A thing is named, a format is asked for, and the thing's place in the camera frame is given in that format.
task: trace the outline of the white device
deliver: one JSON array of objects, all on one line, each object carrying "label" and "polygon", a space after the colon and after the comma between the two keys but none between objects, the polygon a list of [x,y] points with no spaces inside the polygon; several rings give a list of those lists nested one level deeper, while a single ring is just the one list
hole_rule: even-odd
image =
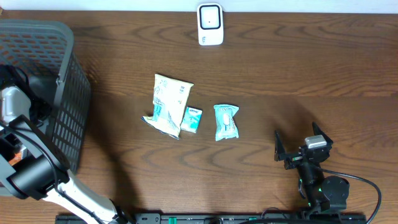
[{"label": "white device", "polygon": [[217,3],[198,6],[198,41],[200,45],[219,45],[224,40],[223,9]]}]

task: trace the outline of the black square outline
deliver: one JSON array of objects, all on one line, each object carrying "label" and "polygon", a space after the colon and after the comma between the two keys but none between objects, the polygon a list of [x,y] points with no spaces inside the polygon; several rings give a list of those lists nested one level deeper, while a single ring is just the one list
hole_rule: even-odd
[{"label": "black square outline", "polygon": [[[218,21],[219,21],[218,27],[215,27],[215,28],[203,28],[203,27],[201,26],[201,9],[202,9],[203,7],[214,7],[214,6],[216,6],[216,7],[218,8]],[[203,30],[219,29],[219,28],[221,27],[221,15],[220,15],[220,14],[222,13],[222,12],[220,12],[220,11],[221,11],[221,10],[220,10],[220,7],[217,6],[217,5],[200,6],[200,8],[199,8],[199,23],[200,23],[200,28],[203,29]]]}]

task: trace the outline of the wood grain surface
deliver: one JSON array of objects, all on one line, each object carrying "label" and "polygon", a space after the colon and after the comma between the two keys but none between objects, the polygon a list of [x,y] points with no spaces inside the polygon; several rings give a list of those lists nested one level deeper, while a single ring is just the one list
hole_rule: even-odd
[{"label": "wood grain surface", "polygon": [[[373,223],[397,223],[398,16],[225,13],[224,43],[201,47],[191,12],[5,11],[55,20],[75,35],[93,98],[78,177],[130,212],[261,212],[307,202],[298,173],[274,162],[273,130],[294,151],[316,121],[334,140],[323,167],[377,183]],[[197,134],[176,141],[140,120],[154,74],[194,83]],[[213,105],[239,106],[239,139],[215,142]],[[377,193],[350,181],[347,212],[370,216]],[[53,223],[58,205],[2,198],[1,223]]]}]

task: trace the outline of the gray plastic bin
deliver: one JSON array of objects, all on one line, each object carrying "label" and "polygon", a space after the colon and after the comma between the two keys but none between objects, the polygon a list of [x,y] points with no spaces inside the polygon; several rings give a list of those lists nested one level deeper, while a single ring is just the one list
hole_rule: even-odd
[{"label": "gray plastic bin", "polygon": [[73,32],[61,22],[0,20],[0,64],[25,71],[33,91],[53,106],[42,131],[76,173],[91,88],[73,54],[73,40]]}]

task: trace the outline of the blue package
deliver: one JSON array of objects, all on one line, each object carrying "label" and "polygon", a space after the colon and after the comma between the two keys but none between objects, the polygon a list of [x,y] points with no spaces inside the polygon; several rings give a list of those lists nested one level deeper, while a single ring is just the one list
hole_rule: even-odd
[{"label": "blue package", "polygon": [[201,110],[187,107],[187,109],[185,110],[184,119],[182,119],[181,129],[184,131],[196,133],[199,127],[201,113]]},{"label": "blue package", "polygon": [[233,116],[239,108],[232,105],[214,105],[216,111],[216,141],[221,139],[238,138],[238,128],[235,125]]}]

